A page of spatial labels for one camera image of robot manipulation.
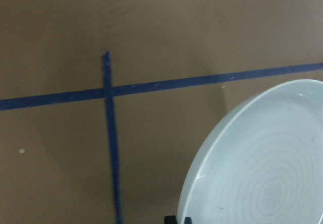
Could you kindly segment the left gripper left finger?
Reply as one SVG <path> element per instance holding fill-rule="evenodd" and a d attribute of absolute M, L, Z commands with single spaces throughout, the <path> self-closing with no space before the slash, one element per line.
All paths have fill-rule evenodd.
<path fill-rule="evenodd" d="M 177 224 L 175 215 L 167 215 L 164 217 L 164 224 Z"/>

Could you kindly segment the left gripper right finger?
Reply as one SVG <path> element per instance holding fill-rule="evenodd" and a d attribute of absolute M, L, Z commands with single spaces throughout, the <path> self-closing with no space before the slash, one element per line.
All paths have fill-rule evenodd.
<path fill-rule="evenodd" d="M 190 217 L 185 217 L 184 224 L 192 224 L 192 219 Z"/>

